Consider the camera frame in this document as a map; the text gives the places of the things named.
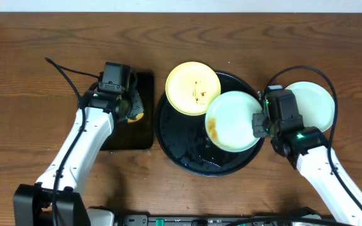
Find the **green and yellow sponge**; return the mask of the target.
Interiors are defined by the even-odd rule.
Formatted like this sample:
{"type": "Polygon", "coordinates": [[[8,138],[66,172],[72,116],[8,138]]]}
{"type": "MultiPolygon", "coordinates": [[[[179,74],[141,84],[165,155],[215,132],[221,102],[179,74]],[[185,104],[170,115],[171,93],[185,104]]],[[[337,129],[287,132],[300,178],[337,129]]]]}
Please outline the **green and yellow sponge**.
{"type": "Polygon", "coordinates": [[[142,112],[142,113],[139,113],[139,114],[137,114],[137,115],[135,115],[135,116],[130,116],[130,117],[128,117],[127,122],[128,122],[128,123],[136,122],[136,121],[140,120],[143,116],[144,116],[144,113],[143,113],[143,112],[142,112]]]}

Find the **light blue plate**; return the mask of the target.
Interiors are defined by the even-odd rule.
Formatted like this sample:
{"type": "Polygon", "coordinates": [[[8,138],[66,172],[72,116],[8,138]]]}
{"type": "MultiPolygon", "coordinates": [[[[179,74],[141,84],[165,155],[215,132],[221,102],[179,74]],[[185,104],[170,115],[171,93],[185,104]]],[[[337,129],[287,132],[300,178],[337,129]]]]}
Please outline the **light blue plate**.
{"type": "Polygon", "coordinates": [[[252,95],[229,91],[216,97],[205,116],[206,133],[215,146],[230,153],[252,148],[259,139],[253,134],[253,114],[262,106],[252,95]]]}
{"type": "Polygon", "coordinates": [[[295,82],[287,87],[296,98],[298,110],[305,127],[327,131],[334,118],[334,100],[329,92],[312,82],[295,82]]]}

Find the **light blue plate front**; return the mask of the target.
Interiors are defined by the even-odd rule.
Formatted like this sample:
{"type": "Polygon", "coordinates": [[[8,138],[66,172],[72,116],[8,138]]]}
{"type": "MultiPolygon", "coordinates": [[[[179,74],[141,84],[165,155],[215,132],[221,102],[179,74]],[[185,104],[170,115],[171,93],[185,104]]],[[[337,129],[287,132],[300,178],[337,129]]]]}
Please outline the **light blue plate front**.
{"type": "Polygon", "coordinates": [[[262,106],[252,95],[229,91],[216,97],[205,116],[206,133],[215,146],[230,153],[252,148],[259,139],[253,134],[253,114],[262,106]]]}

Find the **yellow plate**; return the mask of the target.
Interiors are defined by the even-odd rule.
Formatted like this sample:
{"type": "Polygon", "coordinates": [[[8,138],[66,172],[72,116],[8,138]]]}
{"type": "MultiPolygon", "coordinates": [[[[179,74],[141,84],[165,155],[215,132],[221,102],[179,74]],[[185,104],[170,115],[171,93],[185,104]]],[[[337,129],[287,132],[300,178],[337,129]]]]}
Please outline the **yellow plate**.
{"type": "Polygon", "coordinates": [[[169,73],[165,94],[170,105],[178,112],[200,116],[221,94],[221,83],[215,71],[206,64],[185,62],[169,73]]]}

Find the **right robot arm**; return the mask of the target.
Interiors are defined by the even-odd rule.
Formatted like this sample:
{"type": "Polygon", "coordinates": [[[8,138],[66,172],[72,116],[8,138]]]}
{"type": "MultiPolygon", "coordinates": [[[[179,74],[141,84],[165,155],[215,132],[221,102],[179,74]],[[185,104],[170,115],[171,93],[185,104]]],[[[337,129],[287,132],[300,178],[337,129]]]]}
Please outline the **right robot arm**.
{"type": "Polygon", "coordinates": [[[273,86],[259,95],[263,110],[253,116],[254,135],[270,137],[275,152],[314,187],[337,222],[362,225],[362,192],[321,127],[326,122],[331,131],[336,128],[336,94],[273,86]]]}

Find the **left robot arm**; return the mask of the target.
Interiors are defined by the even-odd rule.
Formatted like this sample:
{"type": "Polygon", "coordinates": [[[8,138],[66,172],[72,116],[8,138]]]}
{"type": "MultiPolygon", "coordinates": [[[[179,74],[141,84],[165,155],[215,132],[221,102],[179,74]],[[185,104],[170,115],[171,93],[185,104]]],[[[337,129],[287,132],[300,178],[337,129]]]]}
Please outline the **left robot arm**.
{"type": "Polygon", "coordinates": [[[34,185],[13,197],[16,225],[117,225],[115,213],[86,208],[82,194],[97,154],[116,124],[143,117],[135,85],[96,82],[79,97],[74,124],[55,159],[34,185]]]}

